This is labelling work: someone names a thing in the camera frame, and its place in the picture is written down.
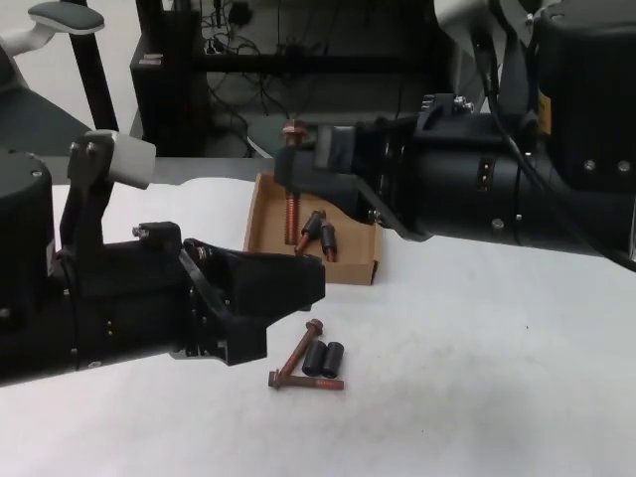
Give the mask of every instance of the cardboard tray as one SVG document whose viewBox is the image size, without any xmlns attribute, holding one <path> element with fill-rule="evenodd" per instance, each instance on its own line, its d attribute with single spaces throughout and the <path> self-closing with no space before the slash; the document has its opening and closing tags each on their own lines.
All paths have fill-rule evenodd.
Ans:
<svg viewBox="0 0 636 477">
<path fill-rule="evenodd" d="M 336 228 L 338 262 L 327 262 L 320 240 L 312 242 L 305 253 L 323 258 L 328 283 L 373 284 L 382 258 L 383 229 L 359 224 L 335 206 L 309 194 L 300 199 L 300 228 L 317 210 L 325 211 Z M 294 247 L 284 241 L 284 227 L 285 191 L 274 183 L 272 174 L 260 174 L 251 200 L 243 250 L 293 255 Z"/>
</svg>

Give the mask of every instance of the gray handle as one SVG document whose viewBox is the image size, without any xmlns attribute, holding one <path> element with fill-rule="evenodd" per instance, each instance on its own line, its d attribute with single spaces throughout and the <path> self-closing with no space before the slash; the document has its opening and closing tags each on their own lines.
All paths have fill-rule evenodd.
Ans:
<svg viewBox="0 0 636 477">
<path fill-rule="evenodd" d="M 104 27 L 101 15 L 74 3 L 41 3 L 29 9 L 29 16 L 36 23 L 73 35 L 88 35 Z"/>
</svg>

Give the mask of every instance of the screw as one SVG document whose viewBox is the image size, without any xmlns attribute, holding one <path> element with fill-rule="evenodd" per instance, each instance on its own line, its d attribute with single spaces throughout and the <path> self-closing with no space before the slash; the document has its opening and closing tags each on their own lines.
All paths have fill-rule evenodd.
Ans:
<svg viewBox="0 0 636 477">
<path fill-rule="evenodd" d="M 335 263 L 338 261 L 338 244 L 336 243 L 336 229 L 327 221 L 323 221 L 320 228 L 320 243 L 322 252 L 327 257 L 327 261 Z"/>
<path fill-rule="evenodd" d="M 307 128 L 301 121 L 290 121 L 282 129 L 288 147 L 300 147 L 307 136 Z M 298 215 L 300 196 L 292 191 L 285 194 L 285 244 L 298 243 Z"/>
<path fill-rule="evenodd" d="M 621 174 L 627 174 L 629 171 L 631 171 L 631 169 L 632 165 L 627 161 L 620 161 L 618 163 L 618 172 L 620 172 Z"/>
<path fill-rule="evenodd" d="M 493 220 L 493 229 L 495 230 L 495 232 L 502 231 L 505 226 L 506 224 L 504 224 L 504 221 L 502 221 L 501 219 Z"/>
<path fill-rule="evenodd" d="M 150 233 L 140 227 L 133 227 L 132 236 L 138 239 L 148 239 L 148 236 L 150 236 Z"/>
<path fill-rule="evenodd" d="M 300 209 L 300 196 L 287 191 L 285 193 L 285 244 L 296 245 L 298 243 L 298 214 Z"/>
<path fill-rule="evenodd" d="M 302 359 L 303 355 L 307 351 L 307 348 L 309 348 L 309 345 L 314 340 L 314 338 L 318 338 L 320 335 L 322 335 L 323 324 L 320 320 L 308 321 L 305 326 L 307 327 L 305 336 L 302 337 L 302 340 L 300 340 L 300 343 L 298 343 L 298 346 L 296 346 L 296 349 L 291 354 L 291 356 L 287 360 L 287 363 L 285 363 L 285 366 L 283 366 L 282 370 L 280 371 L 280 374 L 284 379 L 290 376 L 298 363 L 300 363 L 300 360 Z"/>
<path fill-rule="evenodd" d="M 94 142 L 89 142 L 86 147 L 86 154 L 92 156 L 97 153 L 98 147 Z"/>
<path fill-rule="evenodd" d="M 475 111 L 475 104 L 468 101 L 464 96 L 456 96 L 455 99 L 453 99 L 453 104 L 455 106 L 455 109 L 458 111 L 464 111 L 464 112 Z"/>
<path fill-rule="evenodd" d="M 302 253 L 307 249 L 307 246 L 309 246 L 309 243 L 312 240 L 318 239 L 320 236 L 322 221 L 326 218 L 327 213 L 325 211 L 314 211 L 311 214 L 307 224 L 305 224 L 305 227 L 302 228 L 302 238 L 300 239 L 300 243 L 294 249 L 296 253 Z"/>
<path fill-rule="evenodd" d="M 288 376 L 284 378 L 280 372 L 272 371 L 269 373 L 270 388 L 280 389 L 284 387 L 291 388 L 314 388 L 325 391 L 342 391 L 345 388 L 343 381 L 318 380 L 316 378 L 304 378 L 300 376 Z"/>
</svg>

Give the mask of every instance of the white tablecloth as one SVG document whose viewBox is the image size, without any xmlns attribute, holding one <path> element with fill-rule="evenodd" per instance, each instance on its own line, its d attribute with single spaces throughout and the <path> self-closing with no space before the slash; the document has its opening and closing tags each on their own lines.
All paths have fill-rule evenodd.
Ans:
<svg viewBox="0 0 636 477">
<path fill-rule="evenodd" d="M 241 248 L 252 188 L 116 186 L 105 239 L 170 220 Z M 602 259 L 386 233 L 376 285 L 328 286 L 270 328 L 266 360 L 0 389 L 0 475 L 634 476 L 635 313 L 636 277 Z M 344 393 L 267 387 L 309 317 L 347 348 Z"/>
</svg>

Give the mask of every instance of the white robot part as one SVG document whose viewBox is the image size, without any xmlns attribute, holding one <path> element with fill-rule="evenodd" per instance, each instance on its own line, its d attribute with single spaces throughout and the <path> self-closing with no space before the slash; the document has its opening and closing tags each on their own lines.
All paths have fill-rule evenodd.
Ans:
<svg viewBox="0 0 636 477">
<path fill-rule="evenodd" d="M 479 29 L 489 33 L 497 49 L 497 58 L 503 60 L 506 33 L 494 13 L 500 15 L 517 33 L 522 43 L 527 44 L 532 36 L 532 23 L 528 12 L 518 0 L 434 0 L 435 17 L 439 27 L 457 44 L 473 55 L 471 34 Z"/>
<path fill-rule="evenodd" d="M 156 146 L 116 131 L 97 130 L 87 133 L 85 137 L 104 135 L 110 136 L 113 142 L 108 179 L 137 189 L 147 189 L 155 169 Z"/>
</svg>

